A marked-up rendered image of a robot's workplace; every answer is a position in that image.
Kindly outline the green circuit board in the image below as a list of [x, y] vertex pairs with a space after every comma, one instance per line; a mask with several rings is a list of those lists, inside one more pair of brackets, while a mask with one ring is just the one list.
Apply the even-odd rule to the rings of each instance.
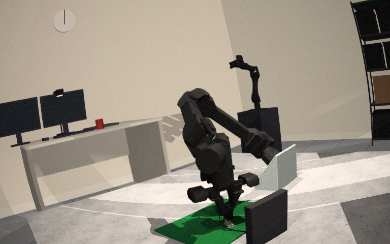
[[[223, 215], [214, 202], [203, 209], [157, 228], [154, 231], [185, 244], [231, 244], [246, 233], [241, 232], [246, 231], [244, 206], [251, 203], [253, 202], [238, 200], [237, 206], [233, 211], [233, 220], [230, 221], [223, 218]], [[219, 221], [219, 212], [223, 225], [234, 229], [234, 231], [221, 224]]]

